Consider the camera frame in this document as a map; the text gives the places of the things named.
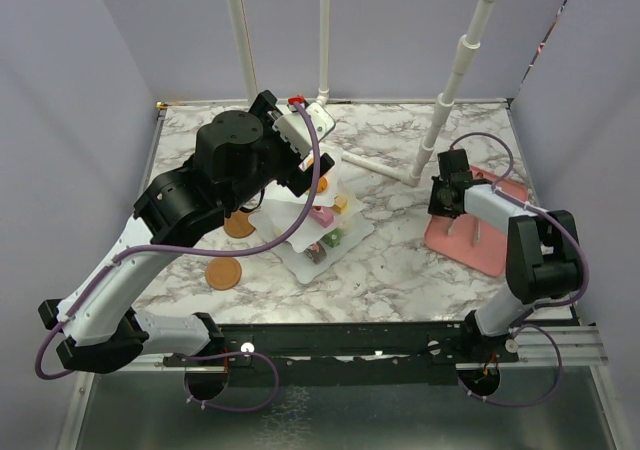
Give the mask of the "orange chip cookie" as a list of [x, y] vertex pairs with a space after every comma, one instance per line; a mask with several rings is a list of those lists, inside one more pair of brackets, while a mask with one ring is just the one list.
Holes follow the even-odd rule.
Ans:
[[318, 183], [317, 183], [316, 193], [317, 194], [322, 194], [327, 190], [327, 188], [328, 188], [327, 179], [325, 177], [321, 177], [318, 180]]

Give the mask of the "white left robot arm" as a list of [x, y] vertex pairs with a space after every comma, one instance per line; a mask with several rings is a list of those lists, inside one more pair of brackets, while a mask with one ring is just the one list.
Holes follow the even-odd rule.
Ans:
[[308, 197], [333, 166], [320, 142], [335, 128], [319, 103], [301, 96], [285, 109], [269, 91], [247, 110], [227, 110], [201, 126], [193, 153], [157, 175], [135, 202], [109, 253], [68, 297], [38, 309], [65, 373], [108, 374], [142, 355], [176, 354], [206, 365], [226, 347], [206, 313], [161, 317], [133, 305], [176, 258], [270, 184]]

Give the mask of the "pink serving tray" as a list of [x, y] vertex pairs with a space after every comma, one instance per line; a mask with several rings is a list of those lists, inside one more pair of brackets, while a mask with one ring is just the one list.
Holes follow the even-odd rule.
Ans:
[[485, 275], [501, 276], [506, 268], [508, 220], [532, 213], [502, 197], [494, 202], [500, 205], [499, 215], [489, 220], [469, 214], [455, 219], [432, 215], [424, 234], [426, 247]]

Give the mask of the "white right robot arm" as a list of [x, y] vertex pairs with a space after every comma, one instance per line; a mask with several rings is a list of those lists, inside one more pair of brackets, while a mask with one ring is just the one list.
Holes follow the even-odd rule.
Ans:
[[461, 326], [461, 353], [481, 361], [515, 323], [539, 308], [564, 306], [585, 291], [589, 278], [574, 217], [540, 209], [510, 194], [500, 179], [481, 173], [462, 149], [438, 156], [428, 206], [426, 246], [506, 285], [471, 311]]

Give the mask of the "green swiss roll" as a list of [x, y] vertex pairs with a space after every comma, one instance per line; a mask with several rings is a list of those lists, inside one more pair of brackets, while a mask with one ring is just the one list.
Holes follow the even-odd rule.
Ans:
[[332, 232], [325, 234], [322, 237], [322, 242], [329, 248], [336, 248], [341, 244], [344, 233], [340, 229], [335, 229]]

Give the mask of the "three tier white stand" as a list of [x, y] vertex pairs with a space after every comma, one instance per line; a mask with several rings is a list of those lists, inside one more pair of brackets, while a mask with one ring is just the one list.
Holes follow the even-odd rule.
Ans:
[[[321, 145], [320, 149], [333, 159], [334, 165], [320, 178], [314, 205], [304, 222], [273, 249], [301, 284], [308, 284], [325, 272], [374, 230], [363, 216], [364, 204], [343, 181], [343, 150], [328, 145]], [[299, 217], [307, 198], [306, 194], [295, 197], [287, 188], [272, 183], [260, 208], [250, 214], [248, 221], [263, 240], [271, 242]]]

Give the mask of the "pink cake slice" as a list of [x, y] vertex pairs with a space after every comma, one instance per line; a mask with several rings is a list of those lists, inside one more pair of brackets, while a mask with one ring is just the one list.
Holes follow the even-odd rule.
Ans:
[[335, 221], [334, 212], [327, 207], [314, 206], [310, 216], [323, 228], [331, 226]]

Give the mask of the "yellow sponge cake square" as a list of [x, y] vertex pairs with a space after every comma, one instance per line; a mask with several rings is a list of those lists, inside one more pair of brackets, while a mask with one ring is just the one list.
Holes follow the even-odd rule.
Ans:
[[341, 215], [346, 212], [348, 205], [349, 205], [349, 198], [345, 195], [338, 194], [334, 199], [332, 210], [336, 214]]

